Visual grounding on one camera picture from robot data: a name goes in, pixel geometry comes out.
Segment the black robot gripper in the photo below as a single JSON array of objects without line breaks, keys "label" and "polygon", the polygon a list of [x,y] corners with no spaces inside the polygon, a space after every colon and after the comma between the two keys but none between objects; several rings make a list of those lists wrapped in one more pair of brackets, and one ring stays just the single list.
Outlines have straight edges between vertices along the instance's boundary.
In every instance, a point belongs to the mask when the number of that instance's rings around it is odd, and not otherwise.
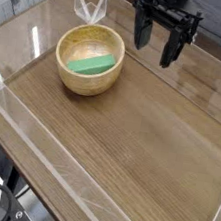
[{"label": "black robot gripper", "polygon": [[170,37],[164,46],[160,66],[168,68],[187,44],[193,43],[203,14],[191,0],[134,0],[134,44],[140,50],[150,40],[154,21],[168,29]]}]

